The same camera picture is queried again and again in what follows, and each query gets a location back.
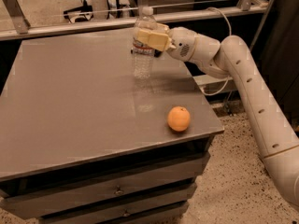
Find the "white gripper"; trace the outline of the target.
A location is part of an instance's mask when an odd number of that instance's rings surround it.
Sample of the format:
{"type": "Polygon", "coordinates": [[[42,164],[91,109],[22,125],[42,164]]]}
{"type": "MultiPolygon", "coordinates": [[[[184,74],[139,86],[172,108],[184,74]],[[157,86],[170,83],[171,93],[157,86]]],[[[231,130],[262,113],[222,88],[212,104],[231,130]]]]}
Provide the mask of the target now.
{"type": "Polygon", "coordinates": [[[133,30],[135,47],[148,47],[166,51],[177,60],[187,62],[193,54],[197,33],[184,27],[170,30],[169,26],[157,23],[156,30],[136,27],[133,30]]]}

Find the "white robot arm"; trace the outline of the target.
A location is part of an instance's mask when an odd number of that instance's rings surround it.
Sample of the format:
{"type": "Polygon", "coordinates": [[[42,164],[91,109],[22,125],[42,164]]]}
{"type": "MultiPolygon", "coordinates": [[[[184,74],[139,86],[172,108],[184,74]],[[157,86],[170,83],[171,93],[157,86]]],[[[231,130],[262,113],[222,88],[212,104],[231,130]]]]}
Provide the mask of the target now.
{"type": "Polygon", "coordinates": [[[299,210],[299,138],[265,84],[245,41],[222,41],[177,27],[135,28],[133,38],[177,60],[196,64],[214,78],[231,77],[237,87],[262,162],[281,197],[299,210]]]}

